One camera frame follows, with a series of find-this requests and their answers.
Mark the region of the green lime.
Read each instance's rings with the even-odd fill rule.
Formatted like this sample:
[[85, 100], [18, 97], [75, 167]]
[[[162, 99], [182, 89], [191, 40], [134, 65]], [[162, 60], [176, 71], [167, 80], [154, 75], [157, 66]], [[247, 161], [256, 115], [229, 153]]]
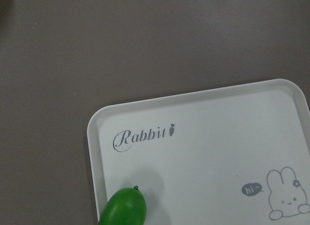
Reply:
[[100, 225], [142, 225], [147, 216], [147, 205], [136, 185], [118, 190], [107, 202], [99, 219]]

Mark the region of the beige rabbit tray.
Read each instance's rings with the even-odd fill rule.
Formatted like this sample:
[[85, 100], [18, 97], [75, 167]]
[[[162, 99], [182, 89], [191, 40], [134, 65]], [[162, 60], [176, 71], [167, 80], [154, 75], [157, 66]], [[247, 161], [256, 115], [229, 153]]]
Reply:
[[[307, 225], [310, 112], [302, 90], [266, 80], [99, 109], [87, 138], [96, 213], [138, 186], [148, 225]], [[275, 200], [281, 204], [276, 219]]]

